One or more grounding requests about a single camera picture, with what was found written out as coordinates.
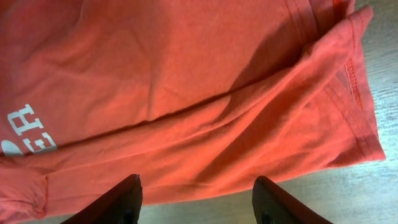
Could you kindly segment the orange printed t-shirt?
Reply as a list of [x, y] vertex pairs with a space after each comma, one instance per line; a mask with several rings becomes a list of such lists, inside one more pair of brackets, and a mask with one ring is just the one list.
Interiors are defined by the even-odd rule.
[[361, 38], [334, 0], [1, 2], [1, 222], [385, 159]]

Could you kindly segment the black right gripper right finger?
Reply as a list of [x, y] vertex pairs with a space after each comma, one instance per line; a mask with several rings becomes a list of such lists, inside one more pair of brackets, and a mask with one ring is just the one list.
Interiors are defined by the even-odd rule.
[[265, 176], [252, 188], [257, 224], [331, 224]]

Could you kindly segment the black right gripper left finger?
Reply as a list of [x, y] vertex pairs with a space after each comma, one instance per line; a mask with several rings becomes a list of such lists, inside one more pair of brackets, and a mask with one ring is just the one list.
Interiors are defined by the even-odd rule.
[[62, 224], [137, 224], [143, 191], [132, 174]]

